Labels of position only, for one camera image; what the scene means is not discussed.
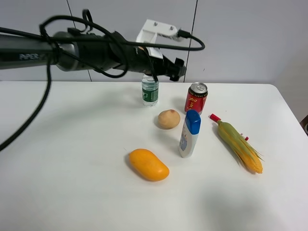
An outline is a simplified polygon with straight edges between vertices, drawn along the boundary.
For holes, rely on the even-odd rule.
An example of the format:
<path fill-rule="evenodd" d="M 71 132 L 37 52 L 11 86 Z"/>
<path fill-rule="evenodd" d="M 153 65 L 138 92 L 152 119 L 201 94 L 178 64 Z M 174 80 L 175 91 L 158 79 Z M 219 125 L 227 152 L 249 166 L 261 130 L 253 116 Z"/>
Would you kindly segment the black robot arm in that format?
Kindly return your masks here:
<path fill-rule="evenodd" d="M 167 57 L 151 57 L 143 49 L 124 45 L 118 47 L 106 35 L 103 41 L 92 42 L 97 35 L 58 32 L 56 39 L 75 39 L 74 42 L 48 43 L 42 38 L 26 38 L 14 35 L 0 36 L 0 67 L 13 69 L 42 65 L 56 65 L 63 71 L 94 70 L 98 73 L 110 69 L 167 76 L 178 81 L 186 73 L 182 59 L 175 62 Z"/>

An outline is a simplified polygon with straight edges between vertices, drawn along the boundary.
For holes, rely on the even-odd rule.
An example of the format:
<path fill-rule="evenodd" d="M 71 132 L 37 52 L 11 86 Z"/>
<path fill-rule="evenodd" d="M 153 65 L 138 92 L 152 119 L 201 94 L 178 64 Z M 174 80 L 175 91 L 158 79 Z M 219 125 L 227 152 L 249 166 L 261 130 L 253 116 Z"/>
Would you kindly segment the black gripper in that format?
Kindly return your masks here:
<path fill-rule="evenodd" d="M 122 45 L 122 48 L 128 59 L 128 71 L 151 75 L 153 68 L 156 75 L 168 76 L 170 81 L 179 81 L 186 74 L 183 59 L 176 58 L 173 63 L 165 56 L 163 59 L 151 57 L 137 47 Z"/>

